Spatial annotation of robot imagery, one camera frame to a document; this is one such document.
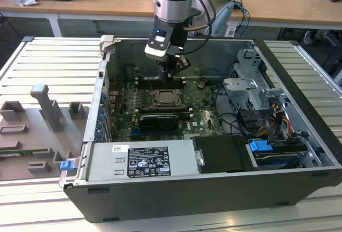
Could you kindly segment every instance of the motherboard chip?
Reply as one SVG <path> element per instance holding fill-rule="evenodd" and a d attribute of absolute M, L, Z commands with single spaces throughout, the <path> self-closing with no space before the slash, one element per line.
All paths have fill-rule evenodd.
<path fill-rule="evenodd" d="M 153 97 L 153 107 L 184 107 L 179 90 L 155 90 L 151 92 Z"/>

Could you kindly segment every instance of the black plastic cover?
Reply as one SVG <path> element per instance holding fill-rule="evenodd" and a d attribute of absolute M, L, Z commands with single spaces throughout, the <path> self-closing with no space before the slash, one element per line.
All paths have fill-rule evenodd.
<path fill-rule="evenodd" d="M 203 154 L 200 173 L 253 171 L 246 148 L 247 140 L 240 135 L 198 136 L 193 138 L 195 150 Z"/>

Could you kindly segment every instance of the blue latch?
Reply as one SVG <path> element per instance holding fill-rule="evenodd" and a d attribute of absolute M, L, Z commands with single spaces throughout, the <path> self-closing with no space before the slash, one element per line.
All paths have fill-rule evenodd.
<path fill-rule="evenodd" d="M 74 165 L 75 165 L 75 161 L 74 160 L 67 160 L 67 161 L 62 161 L 60 163 L 60 167 L 59 169 L 61 171 L 74 171 Z"/>
<path fill-rule="evenodd" d="M 272 151 L 271 145 L 267 144 L 267 140 L 254 140 L 250 143 L 252 151 Z"/>

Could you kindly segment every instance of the motherboard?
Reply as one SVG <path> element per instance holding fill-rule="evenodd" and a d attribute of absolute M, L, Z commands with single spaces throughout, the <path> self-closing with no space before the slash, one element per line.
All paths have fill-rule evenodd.
<path fill-rule="evenodd" d="M 113 139 L 117 142 L 188 140 L 223 135 L 207 79 L 115 82 L 110 92 Z"/>

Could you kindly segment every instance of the blue cable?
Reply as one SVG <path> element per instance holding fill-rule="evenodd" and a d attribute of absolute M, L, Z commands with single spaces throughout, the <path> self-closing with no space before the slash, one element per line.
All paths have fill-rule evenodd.
<path fill-rule="evenodd" d="M 246 29 L 247 29 L 247 12 L 246 10 L 241 6 L 239 5 L 237 2 L 235 2 L 235 5 L 237 5 L 241 11 L 243 12 L 244 16 L 245 16 L 245 26 L 244 26 L 244 30 L 242 31 L 242 33 L 240 34 L 240 37 L 242 37 L 242 35 L 245 33 Z"/>

